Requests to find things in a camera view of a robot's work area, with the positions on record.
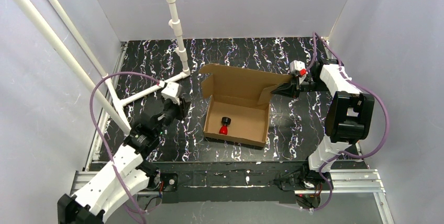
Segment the red emergency stop button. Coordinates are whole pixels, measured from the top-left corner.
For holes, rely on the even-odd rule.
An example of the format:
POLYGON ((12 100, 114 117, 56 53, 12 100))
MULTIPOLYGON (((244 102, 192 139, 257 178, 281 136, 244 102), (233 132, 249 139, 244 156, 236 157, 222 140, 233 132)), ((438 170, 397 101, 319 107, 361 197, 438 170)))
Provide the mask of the red emergency stop button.
POLYGON ((231 124, 231 118, 222 117, 221 118, 221 128, 219 130, 219 134, 228 135, 228 126, 231 124))

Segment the brown cardboard box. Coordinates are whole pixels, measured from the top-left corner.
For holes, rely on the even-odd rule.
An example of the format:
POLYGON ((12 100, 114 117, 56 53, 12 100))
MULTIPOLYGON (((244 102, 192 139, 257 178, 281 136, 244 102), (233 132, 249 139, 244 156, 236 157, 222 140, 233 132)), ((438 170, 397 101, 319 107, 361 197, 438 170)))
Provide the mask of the brown cardboard box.
POLYGON ((291 75, 206 64, 201 82, 203 98, 209 99, 204 136, 263 148, 270 118, 271 91, 291 80, 291 75), (219 134, 221 118, 231 118, 228 135, 219 134))

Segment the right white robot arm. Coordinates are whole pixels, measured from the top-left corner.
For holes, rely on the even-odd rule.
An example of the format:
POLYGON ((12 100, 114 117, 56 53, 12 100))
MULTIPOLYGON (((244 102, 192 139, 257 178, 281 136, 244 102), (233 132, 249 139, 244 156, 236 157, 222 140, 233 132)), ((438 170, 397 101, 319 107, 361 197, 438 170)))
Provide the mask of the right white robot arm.
POLYGON ((330 178, 331 166, 342 152, 368 136, 375 99, 351 84, 337 60, 321 59, 311 68, 295 60, 290 73, 290 81, 273 90, 273 95, 297 98, 301 92, 328 91, 332 102, 325 135, 316 150, 296 170, 277 175, 273 183, 283 191, 318 190, 330 178))

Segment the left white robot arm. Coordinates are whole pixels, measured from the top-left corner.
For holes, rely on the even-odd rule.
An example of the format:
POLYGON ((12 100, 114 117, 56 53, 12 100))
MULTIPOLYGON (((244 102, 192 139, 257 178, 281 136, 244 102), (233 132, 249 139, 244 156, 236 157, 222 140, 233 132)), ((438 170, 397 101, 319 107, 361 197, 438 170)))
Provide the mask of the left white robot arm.
POLYGON ((157 168, 146 160, 159 145, 161 135, 175 120, 183 120, 191 102, 163 100, 163 110, 142 113, 113 158, 83 187, 58 200, 59 223, 105 223, 130 196, 148 187, 157 168))

